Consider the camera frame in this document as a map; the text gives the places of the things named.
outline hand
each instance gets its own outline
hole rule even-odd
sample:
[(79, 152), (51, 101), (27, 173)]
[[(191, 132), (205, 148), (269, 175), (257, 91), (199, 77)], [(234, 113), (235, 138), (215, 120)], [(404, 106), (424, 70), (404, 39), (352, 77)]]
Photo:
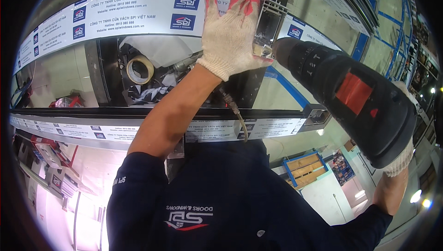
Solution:
[(203, 56), (197, 63), (227, 81), (231, 75), (271, 65), (273, 60), (252, 54), (260, 0), (230, 0), (220, 16), (217, 0), (205, 0)]

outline red drill panel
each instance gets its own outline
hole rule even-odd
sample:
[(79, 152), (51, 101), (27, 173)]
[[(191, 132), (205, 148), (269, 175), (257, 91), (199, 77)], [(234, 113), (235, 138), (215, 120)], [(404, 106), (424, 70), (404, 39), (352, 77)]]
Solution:
[(348, 73), (335, 97), (358, 115), (372, 93), (372, 88), (357, 76)]

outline wooden board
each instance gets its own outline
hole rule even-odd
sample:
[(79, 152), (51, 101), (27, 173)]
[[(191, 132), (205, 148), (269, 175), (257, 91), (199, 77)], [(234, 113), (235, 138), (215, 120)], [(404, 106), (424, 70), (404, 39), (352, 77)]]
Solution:
[(323, 167), (322, 169), (319, 169), (317, 171), (309, 173), (308, 175), (302, 176), (302, 177), (296, 179), (297, 186), (300, 185), (300, 184), (306, 184), (306, 183), (310, 184), (313, 181), (317, 180), (318, 176), (320, 176), (320, 175), (322, 175), (324, 173), (326, 173), (326, 170)]
[(296, 178), (298, 176), (302, 176), (302, 175), (304, 175), (306, 173), (314, 171), (317, 168), (322, 167), (322, 166), (323, 166), (322, 162), (318, 161), (318, 162), (315, 162), (313, 164), (310, 164), (310, 165), (304, 166), (302, 168), (299, 168), (297, 170), (291, 171), (291, 173), (294, 176), (294, 178)]
[(301, 168), (305, 165), (309, 165), (313, 162), (316, 162), (317, 160), (319, 160), (319, 157), (317, 155), (317, 153), (309, 155), (307, 157), (303, 157), (301, 159), (298, 160), (293, 160), (287, 163), (287, 166), (289, 168), (290, 171), (292, 170), (296, 170), (298, 168)]
[(297, 187), (294, 187), (294, 185), (292, 184), (292, 180), (286, 180), (286, 182), (288, 184), (290, 184), (292, 187), (294, 187), (295, 189), (300, 189), (304, 186), (309, 185), (310, 183), (313, 183), (317, 180), (317, 177), (326, 173), (326, 170), (324, 168), (319, 169), (317, 171), (314, 171), (312, 173), (309, 173), (308, 175), (305, 175), (303, 177), (300, 177), (298, 179), (296, 179), (296, 183), (297, 183)]

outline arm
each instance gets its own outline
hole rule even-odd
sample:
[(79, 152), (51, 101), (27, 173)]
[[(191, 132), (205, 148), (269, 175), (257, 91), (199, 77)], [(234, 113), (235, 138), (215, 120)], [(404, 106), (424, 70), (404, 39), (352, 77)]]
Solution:
[(220, 16), (217, 0), (205, 0), (203, 56), (189, 74), (152, 109), (128, 154), (143, 152), (165, 159), (213, 89), (231, 75), (271, 64), (252, 54), (260, 0), (230, 0)]
[(384, 213), (395, 215), (406, 191), (407, 177), (407, 168), (393, 177), (383, 173), (375, 188), (373, 204), (377, 205)]
[(373, 204), (354, 220), (333, 226), (350, 250), (373, 250), (385, 236), (407, 186), (407, 166), (413, 156), (412, 138), (400, 155), (383, 168)]
[(162, 161), (211, 91), (231, 75), (270, 65), (252, 55), (259, 0), (231, 0), (224, 16), (217, 0), (205, 3), (202, 58), (147, 115), (117, 172), (106, 214), (110, 250), (144, 246), (168, 185)]
[(165, 160), (200, 106), (222, 81), (200, 64), (152, 109), (141, 124), (128, 154), (143, 152)]

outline navy shirt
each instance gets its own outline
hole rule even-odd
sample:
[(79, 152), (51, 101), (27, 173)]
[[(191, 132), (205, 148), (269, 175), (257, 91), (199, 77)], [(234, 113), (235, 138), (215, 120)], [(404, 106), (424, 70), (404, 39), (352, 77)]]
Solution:
[(329, 226), (269, 169), (261, 141), (185, 146), (168, 184), (162, 160), (129, 154), (107, 209), (110, 250), (373, 250), (392, 221), (371, 205)]

